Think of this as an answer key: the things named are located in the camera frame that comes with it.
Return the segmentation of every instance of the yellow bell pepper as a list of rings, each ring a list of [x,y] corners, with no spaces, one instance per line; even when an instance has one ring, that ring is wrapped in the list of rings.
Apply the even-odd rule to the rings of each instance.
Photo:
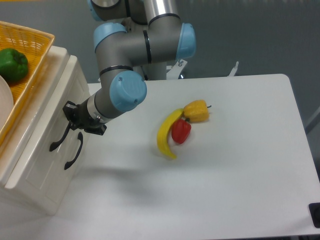
[[[205,100],[195,100],[186,105],[183,114],[191,123],[203,122],[209,119],[209,111]]]

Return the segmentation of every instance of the green bell pepper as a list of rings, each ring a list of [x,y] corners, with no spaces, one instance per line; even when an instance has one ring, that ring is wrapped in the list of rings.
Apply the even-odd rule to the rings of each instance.
[[[0,76],[9,83],[15,83],[28,74],[27,57],[13,48],[0,51]]]

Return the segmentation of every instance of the yellow basket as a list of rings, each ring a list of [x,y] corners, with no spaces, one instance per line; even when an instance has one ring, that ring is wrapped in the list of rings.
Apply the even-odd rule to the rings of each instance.
[[[36,78],[37,73],[54,40],[55,36],[52,34],[0,21],[0,50],[13,48],[23,53],[28,59],[27,76],[18,83],[9,84],[14,106],[5,125],[0,130],[0,145],[25,107],[33,86],[40,80]]]

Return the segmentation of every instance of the banana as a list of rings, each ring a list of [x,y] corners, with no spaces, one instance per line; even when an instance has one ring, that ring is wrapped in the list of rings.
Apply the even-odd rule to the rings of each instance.
[[[164,120],[156,136],[156,143],[160,152],[172,159],[176,159],[177,156],[170,150],[170,147],[168,145],[168,134],[174,122],[180,119],[183,116],[183,114],[184,114],[183,108],[178,108],[174,110]]]

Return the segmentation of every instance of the white table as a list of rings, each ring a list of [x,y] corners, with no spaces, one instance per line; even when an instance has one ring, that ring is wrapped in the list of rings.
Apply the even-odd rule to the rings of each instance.
[[[99,84],[90,84],[91,93]],[[320,234],[308,204],[320,184],[284,75],[147,82],[135,110],[90,136],[55,216],[0,204],[0,239],[188,240]],[[170,161],[156,147],[166,115],[205,99]]]

